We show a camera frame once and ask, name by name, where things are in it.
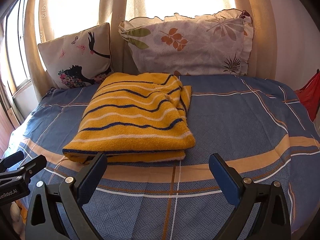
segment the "blue stripe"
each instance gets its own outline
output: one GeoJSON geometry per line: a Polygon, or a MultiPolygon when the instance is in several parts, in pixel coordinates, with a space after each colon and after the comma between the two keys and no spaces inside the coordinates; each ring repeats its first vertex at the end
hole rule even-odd
{"type": "Polygon", "coordinates": [[[183,102],[183,100],[182,100],[181,96],[180,96],[180,102],[181,102],[181,104],[182,104],[182,106],[183,106],[183,108],[184,108],[184,112],[185,112],[185,113],[186,113],[186,115],[187,115],[187,108],[186,108],[186,105],[184,104],[184,102],[183,102]]]}
{"type": "Polygon", "coordinates": [[[133,151],[133,150],[126,150],[126,151],[86,151],[86,150],[77,150],[77,149],[62,149],[63,153],[82,153],[82,154],[97,154],[104,153],[104,154],[121,154],[121,153],[157,153],[157,152],[169,152],[169,151],[177,151],[177,150],[152,150],[152,151],[133,151]]]}
{"type": "Polygon", "coordinates": [[[153,113],[153,112],[158,111],[159,108],[160,108],[160,106],[161,106],[161,104],[164,103],[164,102],[169,102],[169,100],[168,100],[168,99],[163,99],[163,100],[161,100],[160,103],[158,104],[158,107],[157,107],[156,109],[152,109],[152,110],[145,109],[145,108],[142,108],[142,107],[140,107],[140,106],[136,106],[136,105],[132,105],[132,104],[131,104],[131,105],[124,105],[124,106],[118,106],[118,105],[102,105],[102,106],[98,106],[98,107],[96,107],[96,108],[94,108],[94,109],[91,109],[90,111],[88,111],[88,112],[84,115],[84,117],[86,117],[86,115],[89,114],[89,113],[92,113],[92,112],[94,112],[94,111],[96,111],[96,110],[99,110],[99,109],[101,109],[101,108],[108,107],[108,106],[113,106],[113,107],[117,107],[117,108],[135,107],[135,108],[138,108],[138,109],[141,109],[141,110],[144,110],[144,111],[153,113]]]}
{"type": "Polygon", "coordinates": [[[183,122],[183,120],[181,118],[178,118],[178,119],[174,120],[168,127],[155,127],[150,124],[138,125],[138,124],[128,123],[128,122],[113,122],[113,123],[110,123],[110,124],[102,126],[102,127],[84,128],[80,132],[82,132],[82,131],[102,131],[102,130],[106,130],[110,127],[114,127],[116,125],[134,126],[134,127],[139,127],[139,128],[143,128],[143,129],[144,128],[153,128],[153,129],[160,130],[160,131],[168,131],[168,130],[172,129],[178,122],[183,122]]]}
{"type": "Polygon", "coordinates": [[[129,82],[129,83],[156,84],[156,85],[164,86],[164,85],[169,81],[169,79],[170,79],[172,76],[173,76],[173,75],[169,75],[168,78],[167,78],[167,80],[166,80],[164,83],[162,83],[162,84],[157,84],[157,83],[148,82],[148,81],[118,81],[118,82],[113,82],[113,83],[110,83],[110,84],[108,84],[108,85],[105,85],[105,86],[103,86],[103,87],[98,88],[97,92],[98,92],[100,89],[102,89],[102,88],[104,88],[104,87],[107,87],[107,86],[109,86],[109,85],[118,84],[118,83],[126,83],[126,82],[129,82]]]}
{"type": "MultiPolygon", "coordinates": [[[[173,93],[173,92],[175,92],[175,91],[177,91],[177,90],[179,90],[179,89],[180,89],[180,88],[175,88],[174,90],[170,91],[167,95],[170,95],[171,93],[173,93]]],[[[148,98],[148,97],[149,97],[150,95],[152,95],[153,93],[162,93],[161,91],[154,91],[154,92],[151,92],[149,95],[144,96],[144,95],[142,95],[142,94],[140,94],[140,93],[138,93],[138,92],[135,92],[135,91],[132,91],[132,90],[129,90],[129,89],[118,89],[118,90],[113,90],[113,91],[104,92],[104,93],[102,93],[101,95],[98,95],[98,96],[92,98],[91,100],[94,100],[94,99],[96,99],[97,97],[102,96],[102,95],[104,95],[104,94],[113,93],[113,92],[118,92],[118,91],[126,91],[126,92],[128,92],[128,93],[137,95],[137,96],[142,97],[142,98],[148,98]]]]}

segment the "screw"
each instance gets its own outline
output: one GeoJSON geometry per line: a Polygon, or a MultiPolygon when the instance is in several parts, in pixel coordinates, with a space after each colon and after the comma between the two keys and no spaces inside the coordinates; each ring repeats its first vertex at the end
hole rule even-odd
{"type": "Polygon", "coordinates": [[[245,178],[243,178],[243,182],[244,182],[245,184],[250,184],[250,183],[252,182],[252,179],[250,179],[250,178],[248,178],[248,177],[245,177],[245,178]]]}
{"type": "Polygon", "coordinates": [[[273,183],[273,185],[275,185],[276,187],[280,187],[280,186],[281,186],[281,184],[280,184],[279,181],[275,181],[275,182],[273,183]]]}
{"type": "Polygon", "coordinates": [[[43,185],[43,181],[38,181],[37,182],[37,187],[41,187],[43,185]]]}
{"type": "Polygon", "coordinates": [[[71,182],[73,182],[73,177],[67,177],[67,178],[65,179],[65,182],[66,182],[66,183],[71,183],[71,182]]]}

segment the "blue bedsheet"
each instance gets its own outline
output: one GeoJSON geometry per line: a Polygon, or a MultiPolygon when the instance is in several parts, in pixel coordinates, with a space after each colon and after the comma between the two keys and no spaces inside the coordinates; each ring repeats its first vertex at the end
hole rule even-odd
{"type": "MultiPolygon", "coordinates": [[[[109,164],[84,206],[102,237],[212,239],[233,210],[208,168],[215,152],[243,177],[280,181],[292,231],[301,227],[320,197],[320,138],[295,93],[276,81],[233,75],[180,80],[192,86],[188,125],[196,146],[181,162],[109,164]]],[[[48,160],[47,168],[33,177],[31,192],[39,180],[58,183],[81,168],[65,160],[62,148],[76,134],[97,88],[51,91],[12,133],[5,156],[22,149],[24,162],[39,154],[48,160]]],[[[26,206],[30,199],[23,199],[26,206]]],[[[240,239],[248,234],[257,209],[240,239]]]]}

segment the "white wall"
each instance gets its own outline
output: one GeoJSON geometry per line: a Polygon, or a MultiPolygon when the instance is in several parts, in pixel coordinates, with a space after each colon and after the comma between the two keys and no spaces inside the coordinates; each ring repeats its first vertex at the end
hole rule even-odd
{"type": "Polygon", "coordinates": [[[300,0],[271,0],[277,32],[275,79],[302,88],[320,68],[320,32],[300,0]]]}
{"type": "Polygon", "coordinates": [[[21,92],[18,91],[13,97],[13,101],[22,117],[26,119],[26,117],[38,106],[38,100],[33,85],[30,83],[25,89],[23,88],[21,92]]]}

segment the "yellow towel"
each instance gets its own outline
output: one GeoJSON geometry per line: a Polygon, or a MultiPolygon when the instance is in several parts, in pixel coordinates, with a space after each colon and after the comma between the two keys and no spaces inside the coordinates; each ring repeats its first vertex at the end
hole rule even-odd
{"type": "Polygon", "coordinates": [[[195,145],[186,121],[190,96],[191,86],[173,75],[114,73],[94,94],[63,153],[80,163],[98,152],[108,162],[182,160],[184,149],[195,145]]]}

